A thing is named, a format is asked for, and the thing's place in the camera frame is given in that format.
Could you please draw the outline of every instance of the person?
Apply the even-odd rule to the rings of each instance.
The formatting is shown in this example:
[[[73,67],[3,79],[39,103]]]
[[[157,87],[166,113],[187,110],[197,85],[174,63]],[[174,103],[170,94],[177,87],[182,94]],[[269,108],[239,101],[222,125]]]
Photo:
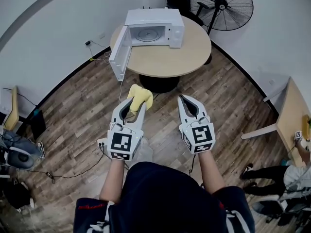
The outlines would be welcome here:
[[[21,137],[13,131],[8,131],[0,125],[0,146],[6,149],[15,147],[29,153],[34,160],[44,159],[45,152],[42,142],[33,143],[30,139]]]
[[[112,159],[99,200],[77,200],[73,232],[255,232],[243,190],[226,187],[211,151],[198,154],[204,189],[187,174],[152,163],[152,154],[143,138],[124,186],[124,161]]]
[[[295,147],[306,166],[272,166],[253,170],[253,164],[250,163],[241,175],[243,180],[265,178],[272,179],[275,183],[258,187],[256,182],[251,182],[244,187],[245,193],[257,196],[275,194],[282,196],[284,193],[293,193],[297,198],[311,194],[310,152],[301,145],[301,139],[295,141]]]

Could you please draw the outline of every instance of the wooden floor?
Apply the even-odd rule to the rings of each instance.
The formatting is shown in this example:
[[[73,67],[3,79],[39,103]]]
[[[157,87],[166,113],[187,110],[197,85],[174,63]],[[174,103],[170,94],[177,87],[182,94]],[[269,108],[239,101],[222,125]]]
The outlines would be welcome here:
[[[286,150],[276,132],[241,140],[249,132],[276,121],[269,106],[250,81],[221,53],[212,50],[211,64],[183,76],[172,92],[160,94],[145,115],[143,131],[154,149],[154,161],[188,173],[192,155],[183,143],[178,125],[177,96],[186,94],[201,101],[214,123],[217,137],[212,150],[227,185],[242,187],[239,175],[250,162],[255,168],[278,165]],[[121,100],[138,75],[127,71]],[[34,170],[51,171],[54,175],[72,176],[95,164],[101,156],[96,140],[106,136],[112,110],[118,105],[120,83],[103,61],[89,64],[42,106],[47,130],[39,138],[45,145],[46,158]],[[1,219],[11,232],[72,232],[75,202],[81,197],[96,198],[104,183],[110,160],[104,157],[82,176],[57,178],[56,184],[41,173],[20,172],[35,199],[35,209],[21,214],[12,207],[2,210]],[[192,177],[202,182],[198,158]],[[270,181],[260,181],[265,185]],[[253,213],[258,233],[294,232],[294,224],[265,224],[265,217]]]

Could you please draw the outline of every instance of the fan stand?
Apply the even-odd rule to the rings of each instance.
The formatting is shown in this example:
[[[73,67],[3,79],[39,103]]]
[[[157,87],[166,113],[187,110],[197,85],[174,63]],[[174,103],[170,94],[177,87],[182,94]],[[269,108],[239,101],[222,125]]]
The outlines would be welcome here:
[[[228,6],[228,3],[226,0],[214,0],[213,2],[215,2],[215,11],[212,17],[212,20],[208,26],[208,30],[207,30],[207,34],[209,35],[210,31],[212,30],[212,27],[214,25],[215,19],[217,17],[217,14],[220,10],[224,10],[226,7],[230,7]],[[198,2],[198,4],[200,5],[196,15],[197,17],[199,17],[199,14],[201,13],[202,9],[208,9],[209,7],[202,3],[202,2]],[[207,59],[207,61],[205,62],[205,65],[209,64],[212,61],[212,54],[210,54],[209,58]]]

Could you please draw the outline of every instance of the electric fan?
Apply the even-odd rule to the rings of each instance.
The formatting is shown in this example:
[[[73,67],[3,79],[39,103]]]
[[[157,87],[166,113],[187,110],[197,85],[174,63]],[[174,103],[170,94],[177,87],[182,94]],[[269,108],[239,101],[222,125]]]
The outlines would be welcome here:
[[[252,0],[190,0],[191,11],[211,29],[229,31],[244,26],[253,14]]]

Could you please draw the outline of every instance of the white microwave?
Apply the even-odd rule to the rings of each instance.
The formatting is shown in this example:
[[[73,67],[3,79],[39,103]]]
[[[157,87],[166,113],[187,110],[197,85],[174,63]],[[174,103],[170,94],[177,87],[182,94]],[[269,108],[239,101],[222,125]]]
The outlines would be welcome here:
[[[184,22],[177,9],[129,10],[109,58],[118,81],[124,79],[132,47],[169,45],[180,48],[184,31]]]

